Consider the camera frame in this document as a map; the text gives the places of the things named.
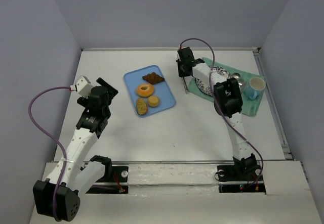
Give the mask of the round yellow bun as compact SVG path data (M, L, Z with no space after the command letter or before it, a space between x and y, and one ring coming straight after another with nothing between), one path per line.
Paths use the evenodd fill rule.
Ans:
M148 97L147 101L148 101L148 105L153 108L159 106L160 104L160 99L158 96L150 96Z

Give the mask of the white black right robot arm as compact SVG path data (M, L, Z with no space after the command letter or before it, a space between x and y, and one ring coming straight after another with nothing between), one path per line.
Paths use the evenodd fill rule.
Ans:
M258 164L255 155L260 153L245 137L241 117L243 100L238 81L235 78L226 79L213 71L213 66L196 59L189 47L178 49L177 65L180 77L192 76L209 84L214 108L226 123L232 144L233 164L218 167L217 180L255 184L262 176L263 158L259 156L261 164Z

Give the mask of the oval seeded bread roll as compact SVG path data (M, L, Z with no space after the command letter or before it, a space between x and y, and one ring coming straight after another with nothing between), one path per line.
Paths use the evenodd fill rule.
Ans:
M139 115L145 115L148 112L148 106L143 98L136 100L136 111Z

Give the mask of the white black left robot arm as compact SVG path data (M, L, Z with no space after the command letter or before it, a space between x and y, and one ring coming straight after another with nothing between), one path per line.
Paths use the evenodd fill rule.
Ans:
M57 139L63 156L43 181L33 186L35 207L40 215L55 221L72 221L80 207L81 197L104 176L111 176L112 161L95 155L82 167L90 149L98 141L111 117L109 106L118 91L102 78L93 86L85 76L80 76L70 91L79 94L77 103L84 110L76 124L72 139L64 147Z

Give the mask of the metal kitchen tongs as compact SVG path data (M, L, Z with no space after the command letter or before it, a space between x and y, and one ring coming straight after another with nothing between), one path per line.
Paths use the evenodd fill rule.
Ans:
M183 85L184 85L184 91L186 94L188 94L189 91L188 91L188 86L187 86L185 77L182 77L182 81L183 81Z

